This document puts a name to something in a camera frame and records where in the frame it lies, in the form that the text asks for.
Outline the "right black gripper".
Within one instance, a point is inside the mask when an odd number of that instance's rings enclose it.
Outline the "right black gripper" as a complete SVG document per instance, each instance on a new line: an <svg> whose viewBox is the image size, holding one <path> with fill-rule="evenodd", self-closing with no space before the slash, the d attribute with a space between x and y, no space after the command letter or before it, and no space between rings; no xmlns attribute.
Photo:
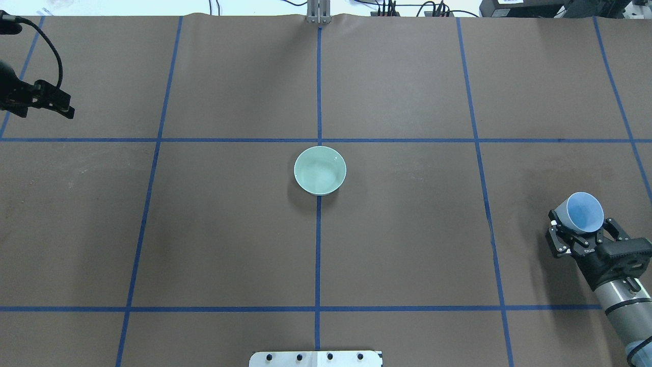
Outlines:
<svg viewBox="0 0 652 367"><path fill-rule="evenodd" d="M578 256L578 233L563 225L554 209L548 212L548 219L546 241L552 256ZM632 238L615 219L606 218L596 232L594 252L575 258L592 291L611 281L643 275L650 263L651 243Z"/></svg>

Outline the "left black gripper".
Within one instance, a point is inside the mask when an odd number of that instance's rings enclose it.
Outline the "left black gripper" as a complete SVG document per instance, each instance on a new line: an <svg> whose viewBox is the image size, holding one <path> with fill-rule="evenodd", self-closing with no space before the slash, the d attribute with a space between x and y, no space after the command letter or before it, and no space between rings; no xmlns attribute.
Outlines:
<svg viewBox="0 0 652 367"><path fill-rule="evenodd" d="M73 119L75 108L70 106L71 97L59 87L44 80L33 85L25 84L16 76L8 63L1 61L1 108L2 111L21 109L25 118L29 108L54 111L67 119Z"/></svg>

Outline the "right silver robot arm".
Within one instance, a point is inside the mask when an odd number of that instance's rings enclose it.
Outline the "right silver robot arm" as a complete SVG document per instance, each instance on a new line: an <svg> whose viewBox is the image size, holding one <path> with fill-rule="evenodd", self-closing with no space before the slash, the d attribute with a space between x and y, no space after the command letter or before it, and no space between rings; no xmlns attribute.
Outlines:
<svg viewBox="0 0 652 367"><path fill-rule="evenodd" d="M548 218L546 240L552 255L575 260L620 338L627 364L650 366L651 297L640 281L650 265L650 240L631 237L613 218L589 233L566 227L556 211L549 211Z"/></svg>

